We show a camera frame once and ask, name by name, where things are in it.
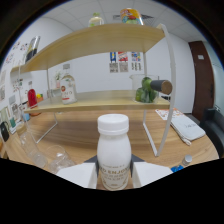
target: bottle cap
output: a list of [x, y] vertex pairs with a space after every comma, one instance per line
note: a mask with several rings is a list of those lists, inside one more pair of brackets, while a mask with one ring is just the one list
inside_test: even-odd
[[27, 131], [27, 129], [26, 129], [26, 125], [24, 124], [24, 122], [22, 122], [21, 124], [19, 124], [16, 127], [16, 132], [19, 136], [22, 135], [26, 131]]
[[129, 130], [129, 119], [123, 114], [105, 114], [98, 117], [98, 131], [104, 135], [120, 135]]
[[192, 161], [192, 156], [191, 155], [186, 155], [183, 159], [183, 165], [188, 166], [189, 163]]
[[70, 64], [64, 64], [63, 65], [63, 69], [68, 69], [68, 68], [70, 68]]

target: white plastic bottle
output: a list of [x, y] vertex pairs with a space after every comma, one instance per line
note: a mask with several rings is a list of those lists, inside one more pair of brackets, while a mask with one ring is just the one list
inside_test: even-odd
[[179, 165], [172, 167], [171, 170], [175, 173], [179, 170], [186, 168], [191, 162], [192, 162], [192, 156], [186, 155], [183, 158], [182, 162]]
[[103, 186], [111, 191], [122, 190], [128, 183], [131, 163], [128, 130], [126, 115], [106, 114], [98, 118], [97, 159]]
[[93, 17], [89, 20], [88, 27], [103, 25], [104, 20], [100, 17], [100, 13], [94, 12]]
[[75, 79], [69, 74], [70, 64], [63, 65], [66, 69], [64, 77], [60, 80], [61, 96], [63, 104], [71, 104], [77, 101], [77, 92], [75, 87]]

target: ceiling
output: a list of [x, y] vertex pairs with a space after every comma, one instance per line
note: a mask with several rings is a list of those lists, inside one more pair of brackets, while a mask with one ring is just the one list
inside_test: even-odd
[[46, 14], [43, 18], [54, 19], [73, 31], [88, 27], [89, 19], [94, 12], [99, 12], [104, 23], [121, 23], [120, 19], [113, 19], [113, 15], [120, 15], [124, 8], [137, 9], [140, 14], [153, 17], [145, 24], [156, 27], [162, 23], [169, 33], [181, 39], [192, 41], [206, 41], [205, 37], [183, 16], [174, 10], [153, 0], [73, 0], [64, 3]]

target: dark door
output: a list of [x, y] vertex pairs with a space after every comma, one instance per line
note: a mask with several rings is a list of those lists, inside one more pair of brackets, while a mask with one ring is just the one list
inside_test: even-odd
[[189, 43], [195, 68], [195, 97], [192, 115], [199, 121], [205, 108], [214, 104], [214, 77], [211, 61], [202, 41]]

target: wooden shelf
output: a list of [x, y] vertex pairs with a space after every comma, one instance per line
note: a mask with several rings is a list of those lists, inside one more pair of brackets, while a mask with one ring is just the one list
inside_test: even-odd
[[38, 103], [37, 107], [27, 109], [25, 113], [42, 112], [68, 112], [89, 110], [144, 110], [144, 109], [169, 109], [170, 103], [163, 98], [158, 99], [156, 104], [144, 104], [132, 100], [132, 90], [112, 90], [86, 92], [77, 94], [78, 101], [64, 105], [61, 96], [48, 98]]
[[139, 24], [116, 23], [88, 27], [68, 34], [42, 49], [21, 66], [21, 73], [47, 70], [75, 58], [99, 53], [145, 53], [164, 37], [161, 29]]

